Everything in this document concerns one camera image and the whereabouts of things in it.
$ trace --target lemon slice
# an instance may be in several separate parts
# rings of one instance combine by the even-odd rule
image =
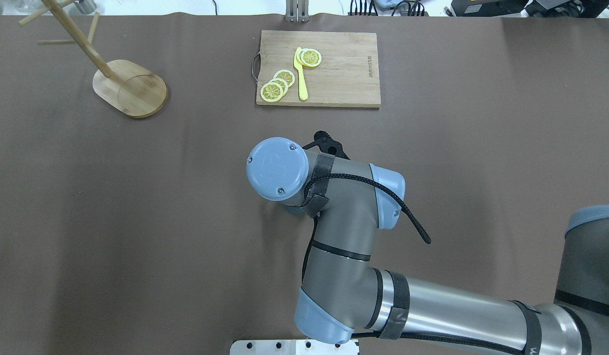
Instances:
[[[291,85],[293,85],[293,83],[295,83],[295,75],[293,74],[293,72],[291,70],[278,70],[274,75],[274,78],[280,78],[284,81],[287,82],[287,85],[289,87],[291,87]]]
[[[287,91],[289,90],[289,84],[287,83],[287,81],[285,79],[273,78],[269,82],[278,83],[280,85],[280,87],[282,87],[282,96],[287,94]]]
[[[322,63],[322,54],[313,48],[301,49],[297,58],[305,67],[315,68]]]
[[[261,87],[261,97],[268,103],[275,103],[279,99],[282,99],[284,90],[280,84],[270,81]]]

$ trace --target cutting board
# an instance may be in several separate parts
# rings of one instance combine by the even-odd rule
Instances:
[[[317,49],[322,63],[304,68],[309,99],[298,97],[298,72],[293,67],[297,47]],[[256,103],[278,106],[381,107],[377,34],[356,32],[270,31],[261,34],[261,69]],[[260,88],[282,69],[295,83],[276,103],[267,103]]]

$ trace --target black band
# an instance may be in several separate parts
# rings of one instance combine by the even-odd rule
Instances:
[[[374,306],[374,312],[372,312],[370,322],[368,322],[368,325],[366,325],[364,329],[370,329],[374,325],[374,322],[377,321],[379,312],[381,312],[381,302],[383,302],[383,277],[381,276],[381,272],[378,268],[373,269],[377,274],[377,303],[376,306]]]
[[[537,355],[541,350],[541,323],[537,316],[540,312],[522,302],[511,302],[519,307],[526,320],[526,346],[523,348],[523,355]]]
[[[352,252],[352,251],[348,251],[348,250],[344,250],[344,249],[340,249],[340,248],[336,248],[336,247],[331,247],[330,245],[320,243],[316,240],[313,240],[313,243],[311,243],[311,245],[313,245],[314,247],[316,247],[320,250],[327,251],[331,254],[335,254],[338,256],[345,256],[347,258],[356,259],[356,260],[360,260],[360,261],[370,261],[370,255],[359,254],[358,252]]]
[[[581,333],[581,355],[591,355],[591,338],[589,337],[589,330],[587,330],[587,327],[584,326],[582,319],[580,319],[580,317],[573,310],[570,310],[570,308],[565,306],[559,307],[563,308],[565,312],[570,313],[570,317],[572,317],[574,323],[576,323],[576,326],[578,327],[579,333]]]
[[[405,276],[398,272],[388,272],[392,276],[392,285],[394,285],[394,303],[379,338],[394,340],[403,334],[407,318],[410,315],[410,286]]]
[[[564,303],[569,303],[570,305],[583,308],[584,310],[588,310],[591,312],[598,313],[599,315],[609,317],[609,305],[607,305],[606,303],[594,301],[593,299],[588,299],[561,290],[556,290],[556,293],[554,294],[554,299],[558,299],[559,301],[563,301]]]
[[[319,153],[315,160],[315,165],[313,166],[311,179],[330,174],[333,169],[334,160],[334,155]],[[328,189],[328,180],[320,180],[313,184],[309,194],[305,196],[306,200],[302,207],[310,218],[318,215],[324,206],[328,204],[329,199],[325,196],[326,189]]]

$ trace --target wooden stand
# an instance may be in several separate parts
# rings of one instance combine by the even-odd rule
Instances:
[[[88,58],[99,68],[92,80],[94,92],[129,117],[149,117],[160,110],[168,97],[169,90],[166,83],[153,72],[130,61],[119,59],[106,63],[92,46],[99,14],[95,14],[89,36],[86,37],[76,26],[76,23],[72,21],[72,18],[63,10],[63,7],[74,1],[64,0],[59,3],[57,0],[42,0],[45,7],[24,18],[19,23],[22,26],[26,25],[46,11],[50,11],[63,28],[68,31],[68,34],[74,38],[74,41],[43,40],[38,41],[38,44],[76,43],[79,45]]]

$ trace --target blue joint cap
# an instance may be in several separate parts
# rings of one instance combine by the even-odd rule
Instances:
[[[318,306],[302,288],[295,308],[295,325],[307,337],[327,344],[344,344],[354,332]]]
[[[248,180],[270,201],[284,201],[304,186],[309,175],[309,159],[302,147],[288,139],[265,139],[248,156]]]
[[[405,178],[396,171],[379,168],[370,164],[372,179],[379,184],[394,191],[401,200],[405,198]],[[379,229],[392,229],[401,214],[401,206],[380,189],[375,189],[377,198],[377,209],[379,212]]]
[[[609,218],[609,205],[589,206],[576,211],[570,218],[570,224],[565,234],[587,222]]]

